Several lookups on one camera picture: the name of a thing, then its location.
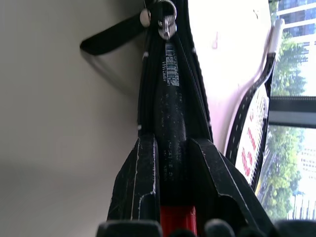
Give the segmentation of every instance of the white wall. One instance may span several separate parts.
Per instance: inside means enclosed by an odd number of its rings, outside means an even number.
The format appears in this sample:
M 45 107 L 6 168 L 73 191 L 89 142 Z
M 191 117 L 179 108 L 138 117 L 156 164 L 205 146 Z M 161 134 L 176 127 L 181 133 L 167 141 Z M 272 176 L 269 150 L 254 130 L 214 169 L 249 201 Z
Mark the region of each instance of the white wall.
M 90 237 L 137 136 L 142 50 L 80 41 L 142 0 L 0 0 L 0 236 Z M 116 87 L 109 81 L 117 82 Z

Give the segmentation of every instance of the metal ring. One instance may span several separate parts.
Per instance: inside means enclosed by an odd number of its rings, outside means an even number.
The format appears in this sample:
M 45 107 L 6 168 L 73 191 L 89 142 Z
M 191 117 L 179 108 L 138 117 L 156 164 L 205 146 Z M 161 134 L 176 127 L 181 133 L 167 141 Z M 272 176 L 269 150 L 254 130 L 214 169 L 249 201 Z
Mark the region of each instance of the metal ring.
M 158 2 L 165 2 L 165 3 L 168 3 L 172 6 L 172 8 L 173 8 L 172 21 L 168 22 L 168 26 L 171 26 L 177 19 L 177 8 L 176 8 L 175 4 L 171 0 L 158 0 Z M 162 27 L 162 22 L 158 21 L 158 25 L 160 27 Z

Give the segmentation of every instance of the green foliage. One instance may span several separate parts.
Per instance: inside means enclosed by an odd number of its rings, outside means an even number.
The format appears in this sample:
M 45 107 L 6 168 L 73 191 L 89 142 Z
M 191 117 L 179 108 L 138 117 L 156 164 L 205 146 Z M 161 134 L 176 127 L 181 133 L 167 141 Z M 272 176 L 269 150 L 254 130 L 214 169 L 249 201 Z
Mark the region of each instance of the green foliage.
M 277 1 L 270 3 L 272 22 L 276 20 Z M 300 73 L 300 65 L 305 56 L 304 48 L 291 40 L 285 33 L 276 62 L 272 83 L 272 95 L 301 95 L 305 90 L 305 78 Z M 269 126 L 266 151 L 269 154 L 262 167 L 261 187 L 258 195 L 268 216 L 273 220 L 285 219 L 293 208 L 290 198 L 298 191 L 301 179 L 297 169 L 297 156 L 304 140 L 303 130 L 294 127 Z

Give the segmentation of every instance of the tennis racket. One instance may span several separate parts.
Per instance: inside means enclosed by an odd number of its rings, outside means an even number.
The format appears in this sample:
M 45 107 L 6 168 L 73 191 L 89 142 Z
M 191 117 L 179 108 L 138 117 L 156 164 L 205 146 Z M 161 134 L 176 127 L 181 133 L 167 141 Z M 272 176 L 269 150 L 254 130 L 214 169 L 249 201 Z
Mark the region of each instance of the tennis racket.
M 283 26 L 283 19 L 276 20 L 263 72 L 259 79 L 248 88 L 236 108 L 231 133 L 226 142 L 226 158 L 243 174 L 253 189 L 257 185 L 263 161 L 269 97 Z

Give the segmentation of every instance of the glass pane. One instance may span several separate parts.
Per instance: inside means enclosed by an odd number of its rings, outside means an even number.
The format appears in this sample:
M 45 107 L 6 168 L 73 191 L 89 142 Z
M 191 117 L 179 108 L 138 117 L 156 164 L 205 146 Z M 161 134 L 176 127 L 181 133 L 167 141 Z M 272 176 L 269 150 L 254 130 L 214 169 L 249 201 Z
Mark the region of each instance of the glass pane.
M 316 129 L 268 127 L 256 195 L 272 221 L 316 219 Z
M 316 96 L 316 0 L 271 0 L 271 21 L 285 20 L 272 96 Z

